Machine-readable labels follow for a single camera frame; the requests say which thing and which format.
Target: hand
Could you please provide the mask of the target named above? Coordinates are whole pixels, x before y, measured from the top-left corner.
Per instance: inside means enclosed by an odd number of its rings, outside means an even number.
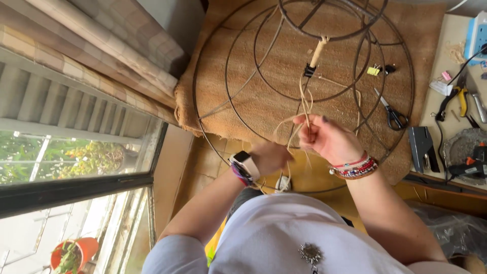
[[[325,116],[309,114],[308,117],[309,130],[305,115],[293,120],[295,124],[303,124],[298,133],[302,149],[314,149],[332,165],[343,165],[362,158],[364,150],[352,131]]]
[[[283,168],[287,161],[294,161],[285,146],[271,142],[253,146],[249,154],[252,156],[261,176],[272,174],[274,171]]]

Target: smartwatch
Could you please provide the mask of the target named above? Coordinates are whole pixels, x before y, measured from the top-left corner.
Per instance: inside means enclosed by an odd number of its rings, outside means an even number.
[[[230,163],[240,167],[239,169],[242,171],[241,175],[249,179],[251,182],[255,182],[261,177],[261,173],[249,153],[242,150],[239,153],[230,156],[229,160]]]

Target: person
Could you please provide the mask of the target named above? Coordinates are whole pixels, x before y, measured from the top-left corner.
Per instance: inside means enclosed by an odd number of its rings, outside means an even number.
[[[342,166],[337,168],[342,176],[343,167],[350,166],[346,163],[357,163],[366,155],[350,130],[318,115],[310,114],[309,120],[308,128],[305,116],[294,119],[303,124],[300,147],[315,150],[334,167]],[[249,154],[261,176],[292,160],[287,149],[275,143],[257,145]],[[231,168],[176,214],[147,256],[142,273],[468,273],[447,262],[433,234],[394,192],[381,168],[373,166],[346,180],[367,234],[312,197],[281,193],[242,201],[239,195],[249,188]],[[229,212],[208,266],[204,246]]]

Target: beige rug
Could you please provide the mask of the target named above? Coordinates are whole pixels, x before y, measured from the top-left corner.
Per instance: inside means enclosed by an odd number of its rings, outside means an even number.
[[[191,130],[196,135],[200,135],[201,132],[194,111],[192,85],[198,57],[201,60],[196,83],[196,102],[199,115],[203,116],[227,100],[225,61],[239,30],[259,12],[277,3],[276,0],[256,0],[238,11],[224,24],[225,28],[221,28],[215,33],[200,55],[203,43],[215,26],[244,2],[242,0],[213,0],[210,2],[196,51],[176,88],[176,118],[184,129]],[[380,7],[382,1],[371,1],[371,5]],[[293,2],[286,5],[285,9],[289,18],[299,25],[313,7],[314,5],[310,2]],[[385,63],[394,64],[397,67],[396,72],[386,76],[383,96],[392,107],[403,114],[407,114],[412,107],[410,125],[417,125],[421,117],[444,11],[445,5],[443,4],[408,5],[394,2],[389,2],[385,10],[385,15],[399,30],[409,49],[415,91],[412,100],[412,74],[402,46],[382,46]],[[247,27],[248,30],[237,39],[229,56],[227,83],[231,95],[238,91],[255,69],[254,37],[257,27],[265,15],[267,13],[258,17]],[[281,13],[278,11],[263,25],[256,43],[257,62],[265,54],[280,21]],[[359,28],[360,21],[349,13],[333,6],[322,5],[303,30],[316,35],[336,37]],[[379,20],[371,31],[380,43],[400,41],[384,20]],[[368,44],[363,43],[357,66],[354,68],[354,58],[360,37],[361,35],[358,35],[351,39],[330,42],[325,45],[315,76],[323,75],[328,80],[312,77],[308,84],[315,101],[338,93],[343,90],[342,85],[350,85],[353,69],[356,69],[357,74],[360,72],[364,66],[368,49]],[[274,47],[261,66],[261,71],[272,87],[295,100],[273,91],[258,74],[233,99],[235,109],[243,121],[264,138],[273,140],[273,131],[277,125],[282,120],[296,114],[300,104],[299,78],[306,63],[310,62],[316,45],[316,39],[299,34],[284,22]],[[369,65],[381,63],[379,48],[376,45],[371,47]],[[364,74],[356,84],[357,90],[361,92],[361,107],[365,116],[377,102],[377,95],[373,88],[380,88],[381,83],[381,75]],[[331,100],[315,102],[312,113],[326,115],[350,129],[357,126],[358,112],[352,90]],[[205,131],[228,139],[250,142],[261,139],[243,125],[229,103],[214,114],[203,118],[202,123]],[[375,132],[375,137],[366,126],[360,128],[358,137],[364,149],[372,156],[385,158],[382,163],[384,170],[391,183],[396,183],[408,173],[410,168],[411,150],[407,133],[393,131],[387,126],[386,112],[382,104],[379,104],[373,112],[369,125]],[[282,125],[276,141],[285,144],[291,127],[291,123]],[[292,143],[296,145],[297,140],[293,140]],[[396,143],[397,146],[393,151],[388,150]]]

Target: necklace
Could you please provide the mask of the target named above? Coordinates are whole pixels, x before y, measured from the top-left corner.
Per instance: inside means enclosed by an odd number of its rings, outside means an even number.
[[[321,251],[319,248],[314,244],[305,243],[304,245],[300,245],[299,252],[301,258],[311,264],[311,271],[313,274],[318,274],[318,267],[316,267],[316,264],[321,261]]]

